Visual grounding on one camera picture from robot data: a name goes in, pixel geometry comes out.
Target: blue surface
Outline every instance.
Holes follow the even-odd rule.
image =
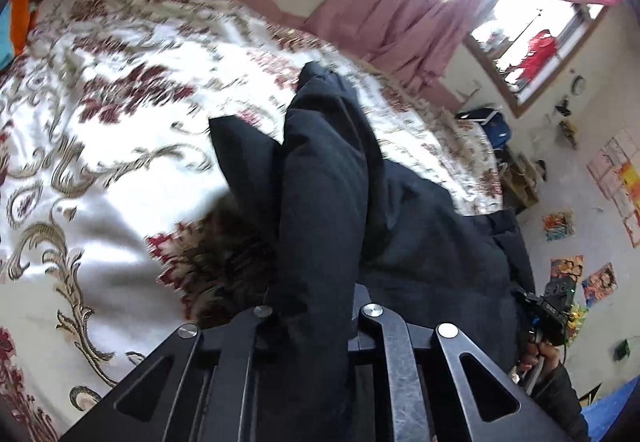
[[[589,425],[591,442],[600,442],[601,438],[604,437],[615,419],[618,418],[622,408],[625,407],[639,378],[636,377],[615,392],[596,400],[591,406],[582,409],[582,414]]]
[[[11,2],[0,13],[0,69],[9,65],[14,58],[14,44],[11,43]]]

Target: hand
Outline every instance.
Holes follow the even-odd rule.
[[[542,368],[540,378],[545,378],[558,368],[558,365],[560,364],[560,350],[555,346],[551,346],[549,343],[540,343],[539,345],[527,343],[527,350],[520,360],[518,371],[528,372],[538,364],[539,356],[543,356],[545,358],[545,365]]]

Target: person's arm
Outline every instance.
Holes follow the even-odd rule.
[[[527,345],[527,353],[519,368],[530,370],[538,362],[538,356],[545,357],[545,365],[531,398],[564,429],[575,442],[590,442],[587,423],[580,413],[582,408],[578,396],[572,388],[569,374],[560,364],[560,352],[548,343]]]

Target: metal screw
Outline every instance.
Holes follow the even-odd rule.
[[[362,311],[364,312],[365,316],[378,317],[382,316],[384,309],[376,303],[369,303],[368,305],[362,307]]]
[[[254,315],[261,319],[269,317],[273,312],[273,308],[269,307],[269,305],[258,305],[258,307],[254,308]]]
[[[438,325],[438,334],[447,339],[452,339],[458,335],[458,327],[451,323],[442,323]]]
[[[189,339],[198,333],[198,327],[193,323],[185,323],[178,328],[178,336],[182,339]]]

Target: white floral fabric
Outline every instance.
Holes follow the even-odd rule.
[[[41,4],[0,75],[0,395],[34,441],[56,440],[198,306],[175,289],[226,191],[207,118],[281,141],[308,61],[356,87],[387,158],[461,213],[500,209],[477,125],[312,35],[229,0]]]

